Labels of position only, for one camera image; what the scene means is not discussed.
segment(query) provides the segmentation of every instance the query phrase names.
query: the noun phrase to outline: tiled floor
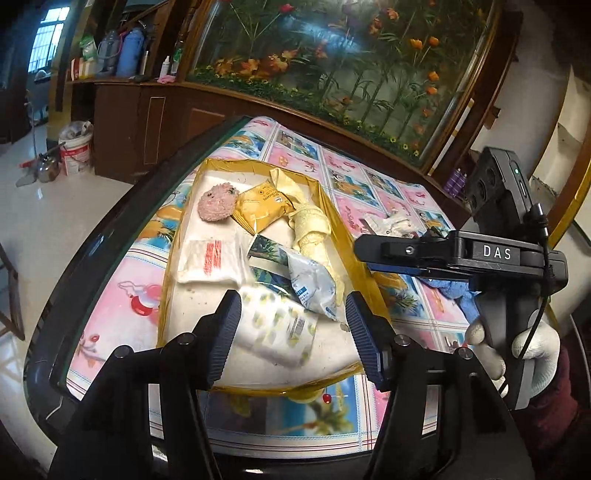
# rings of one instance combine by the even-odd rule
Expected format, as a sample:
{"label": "tiled floor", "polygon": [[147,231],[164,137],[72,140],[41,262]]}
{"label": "tiled floor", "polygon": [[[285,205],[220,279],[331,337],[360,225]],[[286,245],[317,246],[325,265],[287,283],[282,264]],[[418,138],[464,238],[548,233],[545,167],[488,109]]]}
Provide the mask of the tiled floor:
{"label": "tiled floor", "polygon": [[[45,145],[44,127],[37,129],[36,139],[39,148]],[[25,342],[11,334],[0,338],[0,419],[25,455],[49,468],[55,446],[37,427],[25,401],[25,352],[41,311],[72,256],[130,185],[83,173],[16,188],[22,176],[18,164],[33,155],[30,133],[0,150],[0,243],[19,273],[26,334]],[[0,309],[8,312],[7,307],[4,276],[0,277]]]}

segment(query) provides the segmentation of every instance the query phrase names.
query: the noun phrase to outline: cartoon pattern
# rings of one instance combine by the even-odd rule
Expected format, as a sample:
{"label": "cartoon pattern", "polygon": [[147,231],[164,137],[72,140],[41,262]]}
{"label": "cartoon pattern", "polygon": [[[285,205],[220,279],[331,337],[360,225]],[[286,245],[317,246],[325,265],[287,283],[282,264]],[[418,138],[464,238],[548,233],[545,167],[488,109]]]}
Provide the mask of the cartoon pattern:
{"label": "cartoon pattern", "polygon": [[[212,155],[254,158],[320,182],[354,238],[371,233],[363,215],[386,217],[393,209],[416,225],[415,236],[452,224],[426,189],[394,180],[282,127],[267,117],[253,119]],[[82,398],[111,352],[121,344],[135,351],[153,348],[158,307],[171,242],[196,172],[170,194],[103,290],[67,374],[67,386]],[[398,333],[425,348],[445,352],[464,344],[468,325],[454,301],[407,275],[374,273]],[[388,396],[364,375],[318,392],[314,398],[245,397],[200,393],[200,404],[215,451],[262,458],[311,458],[371,450]],[[437,423],[437,390],[430,391],[423,433]],[[150,385],[150,426],[162,438],[157,385]]]}

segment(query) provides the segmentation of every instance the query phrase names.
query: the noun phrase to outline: aquarium background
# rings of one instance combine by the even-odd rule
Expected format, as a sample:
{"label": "aquarium background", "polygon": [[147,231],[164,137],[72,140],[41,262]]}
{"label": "aquarium background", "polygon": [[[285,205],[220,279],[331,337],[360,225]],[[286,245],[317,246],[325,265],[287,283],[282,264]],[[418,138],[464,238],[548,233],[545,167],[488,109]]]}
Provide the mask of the aquarium background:
{"label": "aquarium background", "polygon": [[420,167],[492,0],[218,0],[189,81],[346,128]]}

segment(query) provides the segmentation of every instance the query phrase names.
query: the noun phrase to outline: white glove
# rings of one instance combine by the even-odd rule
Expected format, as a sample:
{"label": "white glove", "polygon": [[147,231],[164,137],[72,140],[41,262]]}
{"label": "white glove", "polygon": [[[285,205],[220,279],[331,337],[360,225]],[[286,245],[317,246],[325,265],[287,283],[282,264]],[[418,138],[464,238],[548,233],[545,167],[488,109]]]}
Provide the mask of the white glove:
{"label": "white glove", "polygon": [[[544,315],[523,357],[524,360],[535,359],[534,375],[531,380],[532,397],[542,392],[550,384],[558,365],[560,337],[558,332],[546,323],[546,320]],[[511,351],[515,358],[519,356],[521,349],[525,345],[530,330],[527,329],[525,332],[521,332],[513,340]],[[484,327],[479,319],[466,330],[466,343],[474,346],[472,350],[474,350],[478,360],[480,360],[484,370],[498,390],[505,381],[505,361],[494,348],[485,343],[484,337]],[[507,386],[501,392],[501,397],[507,395],[508,391],[509,387]]]}

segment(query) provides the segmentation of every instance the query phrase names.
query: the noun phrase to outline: wooden chair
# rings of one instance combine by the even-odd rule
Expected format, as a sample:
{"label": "wooden chair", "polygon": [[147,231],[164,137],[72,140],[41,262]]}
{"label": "wooden chair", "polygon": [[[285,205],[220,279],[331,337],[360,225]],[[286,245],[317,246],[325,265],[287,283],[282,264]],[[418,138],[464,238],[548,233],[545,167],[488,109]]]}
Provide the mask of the wooden chair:
{"label": "wooden chair", "polygon": [[5,333],[12,332],[17,338],[25,339],[25,330],[22,325],[21,302],[18,298],[18,273],[10,263],[8,256],[2,244],[0,244],[0,270],[6,268],[8,273],[8,303],[10,308],[10,318],[0,312],[0,322],[4,328],[0,330],[0,337]]}

